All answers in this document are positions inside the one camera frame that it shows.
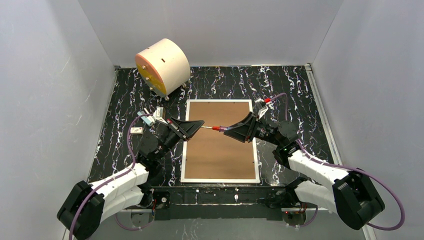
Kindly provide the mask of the blue red screwdriver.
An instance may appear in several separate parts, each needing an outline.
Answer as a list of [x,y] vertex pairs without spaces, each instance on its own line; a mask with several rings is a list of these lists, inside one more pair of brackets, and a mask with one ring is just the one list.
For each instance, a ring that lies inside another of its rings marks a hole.
[[202,128],[210,129],[218,132],[225,132],[231,129],[229,126],[202,126]]

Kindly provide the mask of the white picture frame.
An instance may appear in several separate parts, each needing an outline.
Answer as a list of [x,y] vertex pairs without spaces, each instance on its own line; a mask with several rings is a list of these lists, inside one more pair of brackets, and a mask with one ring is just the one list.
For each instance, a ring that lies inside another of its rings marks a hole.
[[211,129],[231,126],[252,110],[250,99],[187,101],[186,120],[203,120],[204,125],[183,144],[181,183],[260,183],[256,141],[242,143]]

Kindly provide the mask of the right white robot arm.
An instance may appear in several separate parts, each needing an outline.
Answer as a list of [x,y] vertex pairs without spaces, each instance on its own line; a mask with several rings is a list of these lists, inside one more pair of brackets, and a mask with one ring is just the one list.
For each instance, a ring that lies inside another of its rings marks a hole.
[[303,174],[286,191],[299,203],[312,203],[336,213],[351,229],[359,230],[385,209],[385,203],[371,179],[359,170],[329,166],[313,159],[298,144],[298,130],[287,120],[267,124],[250,112],[242,121],[223,131],[242,143],[260,139],[276,145],[276,162]]

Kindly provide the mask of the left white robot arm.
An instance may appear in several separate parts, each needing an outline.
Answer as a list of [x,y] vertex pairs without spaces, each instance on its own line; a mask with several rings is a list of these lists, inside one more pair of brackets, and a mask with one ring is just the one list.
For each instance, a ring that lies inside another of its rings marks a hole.
[[190,140],[204,125],[203,120],[165,120],[161,136],[141,138],[138,153],[127,144],[132,163],[123,170],[104,179],[76,183],[56,217],[68,230],[68,239],[87,240],[100,223],[128,207],[139,205],[145,195],[149,180],[160,170],[160,161],[180,141]]

